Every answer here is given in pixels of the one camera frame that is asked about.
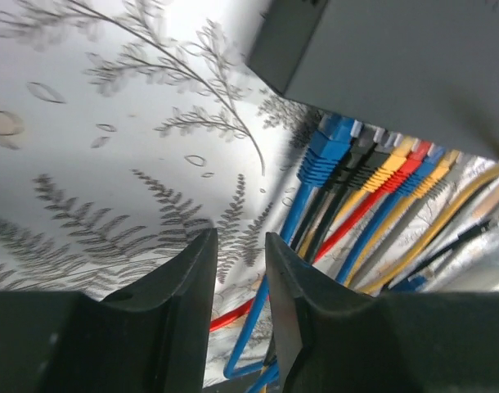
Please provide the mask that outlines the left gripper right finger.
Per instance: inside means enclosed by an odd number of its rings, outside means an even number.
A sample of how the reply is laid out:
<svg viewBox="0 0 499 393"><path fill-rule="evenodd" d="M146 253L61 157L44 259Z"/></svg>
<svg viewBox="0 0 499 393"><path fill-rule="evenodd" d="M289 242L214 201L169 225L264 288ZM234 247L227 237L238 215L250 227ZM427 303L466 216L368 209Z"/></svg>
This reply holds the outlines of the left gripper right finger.
<svg viewBox="0 0 499 393"><path fill-rule="evenodd" d="M499 292L363 295L275 233L265 261L284 392L499 392Z"/></svg>

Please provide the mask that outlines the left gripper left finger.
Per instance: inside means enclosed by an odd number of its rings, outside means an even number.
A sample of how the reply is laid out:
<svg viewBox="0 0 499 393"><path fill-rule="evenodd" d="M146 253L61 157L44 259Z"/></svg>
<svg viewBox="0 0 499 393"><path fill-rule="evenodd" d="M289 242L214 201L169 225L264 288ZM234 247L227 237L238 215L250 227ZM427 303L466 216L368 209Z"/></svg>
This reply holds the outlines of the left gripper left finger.
<svg viewBox="0 0 499 393"><path fill-rule="evenodd" d="M218 233L103 300L0 291L0 392L199 392Z"/></svg>

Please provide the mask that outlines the black network switch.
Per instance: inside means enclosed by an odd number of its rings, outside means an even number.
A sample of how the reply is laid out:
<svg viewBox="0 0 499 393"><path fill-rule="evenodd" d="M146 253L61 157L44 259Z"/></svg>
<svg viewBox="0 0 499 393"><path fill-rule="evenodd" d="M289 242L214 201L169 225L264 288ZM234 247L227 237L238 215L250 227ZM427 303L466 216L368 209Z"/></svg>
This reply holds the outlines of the black network switch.
<svg viewBox="0 0 499 393"><path fill-rule="evenodd" d="M499 1L275 1L247 64L292 101L499 157Z"/></svg>

